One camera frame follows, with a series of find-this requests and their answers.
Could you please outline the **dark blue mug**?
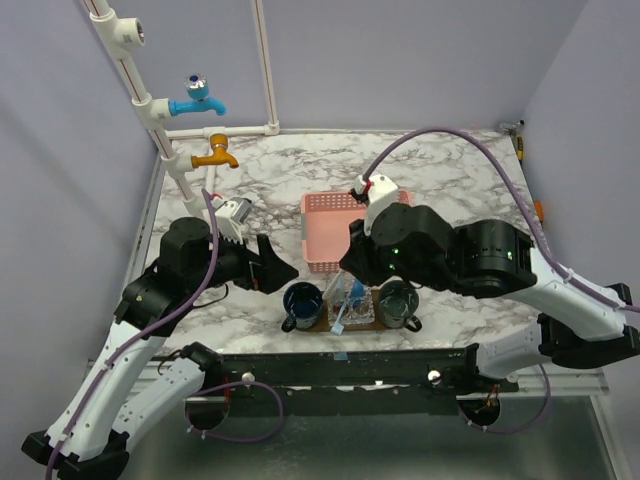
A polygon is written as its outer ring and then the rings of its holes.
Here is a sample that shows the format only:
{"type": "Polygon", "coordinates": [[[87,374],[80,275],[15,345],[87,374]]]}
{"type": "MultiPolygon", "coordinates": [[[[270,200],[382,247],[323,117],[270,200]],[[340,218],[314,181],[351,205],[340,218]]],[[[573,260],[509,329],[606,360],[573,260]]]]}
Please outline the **dark blue mug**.
{"type": "Polygon", "coordinates": [[[281,324],[283,332],[310,330],[322,316],[323,294],[318,287],[309,282],[296,282],[285,291],[283,308],[286,313],[286,318],[281,324]]]}

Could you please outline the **dark green ceramic mug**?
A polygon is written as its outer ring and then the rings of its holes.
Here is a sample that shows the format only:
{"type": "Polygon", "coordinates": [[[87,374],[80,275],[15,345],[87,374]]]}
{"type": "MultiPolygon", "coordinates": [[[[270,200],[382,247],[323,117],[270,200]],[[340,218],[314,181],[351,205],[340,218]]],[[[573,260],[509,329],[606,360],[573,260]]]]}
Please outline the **dark green ceramic mug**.
{"type": "Polygon", "coordinates": [[[410,283],[401,280],[387,282],[378,294],[381,323],[390,329],[405,328],[413,333],[419,332],[422,329],[422,323],[416,317],[419,302],[417,290],[410,283]]]}

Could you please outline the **brown oval wooden tray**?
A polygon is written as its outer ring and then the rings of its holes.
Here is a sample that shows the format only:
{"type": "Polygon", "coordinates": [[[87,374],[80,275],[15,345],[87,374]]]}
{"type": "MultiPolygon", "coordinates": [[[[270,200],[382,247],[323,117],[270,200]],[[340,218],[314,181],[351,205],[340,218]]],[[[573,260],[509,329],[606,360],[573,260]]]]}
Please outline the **brown oval wooden tray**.
{"type": "MultiPolygon", "coordinates": [[[[373,289],[367,293],[367,302],[364,308],[353,310],[349,305],[348,313],[343,321],[346,332],[356,331],[385,331],[389,330],[381,323],[381,315],[378,310],[379,290],[373,289]]],[[[323,313],[318,323],[308,332],[330,332],[334,323],[335,314],[331,312],[331,301],[323,301],[323,313]]]]}

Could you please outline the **pink perforated plastic basket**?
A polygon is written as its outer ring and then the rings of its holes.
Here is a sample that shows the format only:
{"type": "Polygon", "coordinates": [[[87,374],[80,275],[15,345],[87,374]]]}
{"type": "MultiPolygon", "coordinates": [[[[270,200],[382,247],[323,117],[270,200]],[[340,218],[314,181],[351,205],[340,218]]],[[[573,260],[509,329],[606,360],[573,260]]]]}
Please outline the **pink perforated plastic basket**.
{"type": "Polygon", "coordinates": [[[347,191],[307,193],[301,198],[302,252],[312,274],[340,270],[339,261],[350,246],[349,226],[356,220],[369,220],[367,206],[347,191]]]}

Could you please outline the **white pink toothbrush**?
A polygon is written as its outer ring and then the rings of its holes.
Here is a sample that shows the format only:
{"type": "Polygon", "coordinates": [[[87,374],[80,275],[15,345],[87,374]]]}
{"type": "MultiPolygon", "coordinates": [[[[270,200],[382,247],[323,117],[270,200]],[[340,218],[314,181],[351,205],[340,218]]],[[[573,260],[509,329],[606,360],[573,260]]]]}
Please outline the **white pink toothbrush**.
{"type": "Polygon", "coordinates": [[[325,291],[323,293],[323,299],[325,301],[331,301],[330,298],[331,298],[331,294],[333,293],[333,290],[334,290],[334,285],[335,285],[334,278],[336,277],[336,274],[330,280],[329,284],[327,285],[327,287],[326,287],[326,289],[325,289],[325,291]]]}

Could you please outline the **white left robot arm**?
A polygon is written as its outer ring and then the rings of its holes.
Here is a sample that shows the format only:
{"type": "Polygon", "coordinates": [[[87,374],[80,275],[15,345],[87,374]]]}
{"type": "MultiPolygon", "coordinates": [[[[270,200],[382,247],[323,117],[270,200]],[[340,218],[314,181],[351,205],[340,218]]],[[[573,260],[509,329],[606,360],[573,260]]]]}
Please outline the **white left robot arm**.
{"type": "Polygon", "coordinates": [[[158,258],[124,289],[103,349],[72,402],[48,429],[29,434],[22,452],[46,466],[48,478],[119,478],[135,444],[174,405],[221,385],[221,356],[194,343],[167,379],[128,397],[200,294],[229,282],[271,294],[298,277],[266,235],[258,235],[257,245],[251,251],[225,240],[199,218],[173,221],[158,258]]]}

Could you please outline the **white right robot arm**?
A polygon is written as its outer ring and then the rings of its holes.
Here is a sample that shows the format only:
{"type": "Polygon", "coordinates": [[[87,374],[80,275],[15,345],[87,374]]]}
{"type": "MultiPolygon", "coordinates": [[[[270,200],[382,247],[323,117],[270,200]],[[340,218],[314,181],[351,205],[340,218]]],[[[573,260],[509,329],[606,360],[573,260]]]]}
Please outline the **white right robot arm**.
{"type": "Polygon", "coordinates": [[[550,266],[531,237],[496,219],[453,227],[428,206],[393,203],[367,229],[349,226],[340,267],[366,286],[391,277],[475,299],[505,298],[538,318],[522,330],[466,347],[460,379],[480,392],[509,374],[552,363],[588,370],[639,354],[639,332],[626,321],[622,284],[579,286],[550,266]]]}

